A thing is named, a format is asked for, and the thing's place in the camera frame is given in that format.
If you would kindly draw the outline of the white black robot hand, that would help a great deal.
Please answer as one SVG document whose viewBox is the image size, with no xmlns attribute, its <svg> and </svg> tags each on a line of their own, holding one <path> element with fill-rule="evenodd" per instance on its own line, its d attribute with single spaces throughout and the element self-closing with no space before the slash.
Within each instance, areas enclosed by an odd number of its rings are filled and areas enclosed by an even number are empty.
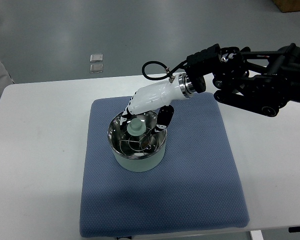
<svg viewBox="0 0 300 240">
<path fill-rule="evenodd" d="M 131 97 L 120 117 L 120 129 L 124 129 L 134 115 L 159 109 L 156 125 L 151 134 L 165 130 L 172 120 L 174 109 L 170 103 L 174 100 L 186 100 L 195 93 L 195 85 L 185 73 L 175 76 L 173 82 L 159 81 L 138 89 Z"/>
</svg>

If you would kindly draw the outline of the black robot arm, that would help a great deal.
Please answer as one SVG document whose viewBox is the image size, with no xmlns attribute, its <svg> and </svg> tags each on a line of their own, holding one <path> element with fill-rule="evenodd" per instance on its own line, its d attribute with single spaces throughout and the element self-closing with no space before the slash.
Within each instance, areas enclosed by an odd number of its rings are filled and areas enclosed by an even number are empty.
<svg viewBox="0 0 300 240">
<path fill-rule="evenodd" d="M 225 105 L 275 117 L 288 102 L 300 103 L 300 47 L 294 43 L 277 51 L 215 44 L 189 55 L 182 68 L 197 93 L 212 74 L 214 98 Z"/>
</svg>

